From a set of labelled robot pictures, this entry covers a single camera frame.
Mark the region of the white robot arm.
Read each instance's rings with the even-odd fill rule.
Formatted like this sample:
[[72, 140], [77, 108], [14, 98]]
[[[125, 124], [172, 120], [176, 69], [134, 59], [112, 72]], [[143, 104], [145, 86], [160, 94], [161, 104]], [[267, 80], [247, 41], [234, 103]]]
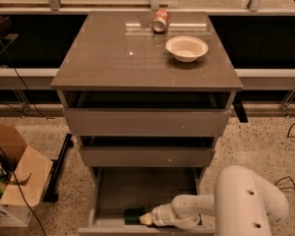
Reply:
[[205, 214], [215, 218], [214, 236], [271, 236], [270, 228], [288, 213], [289, 203], [276, 186], [249, 168], [229, 165], [219, 172], [212, 195], [178, 195], [139, 222], [188, 230]]

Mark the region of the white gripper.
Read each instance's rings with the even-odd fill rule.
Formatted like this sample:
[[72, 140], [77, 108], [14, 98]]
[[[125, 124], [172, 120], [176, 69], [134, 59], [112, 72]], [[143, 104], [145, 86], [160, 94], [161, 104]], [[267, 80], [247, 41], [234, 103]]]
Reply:
[[170, 225], [172, 218], [171, 204], [156, 206], [152, 212], [140, 216], [140, 224], [153, 225], [158, 227]]

